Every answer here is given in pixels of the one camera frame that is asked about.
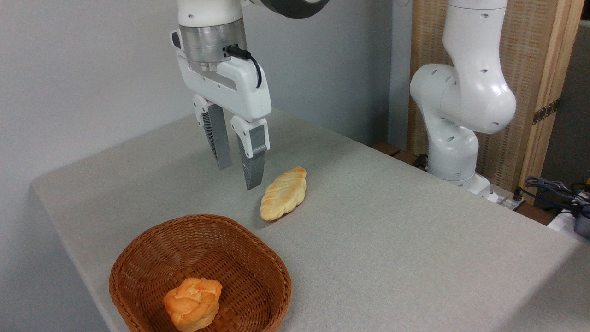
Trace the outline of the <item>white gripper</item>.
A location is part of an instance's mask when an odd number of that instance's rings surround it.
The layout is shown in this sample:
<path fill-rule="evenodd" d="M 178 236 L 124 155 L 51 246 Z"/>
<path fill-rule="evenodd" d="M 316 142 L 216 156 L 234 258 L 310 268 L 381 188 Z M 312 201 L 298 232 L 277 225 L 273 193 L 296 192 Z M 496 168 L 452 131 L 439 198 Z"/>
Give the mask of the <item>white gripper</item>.
<path fill-rule="evenodd" d="M 260 70 L 262 83 L 257 86 L 259 76 L 251 62 L 232 58 L 219 63 L 216 72 L 204 72 L 192 70 L 182 50 L 176 55 L 186 86 L 196 94 L 193 105 L 198 125 L 204 128 L 217 166 L 220 170 L 232 166 L 224 108 L 236 115 L 230 124 L 236 133 L 246 187 L 259 186 L 270 149 L 267 120 L 262 118 L 272 110 L 264 70 Z"/>

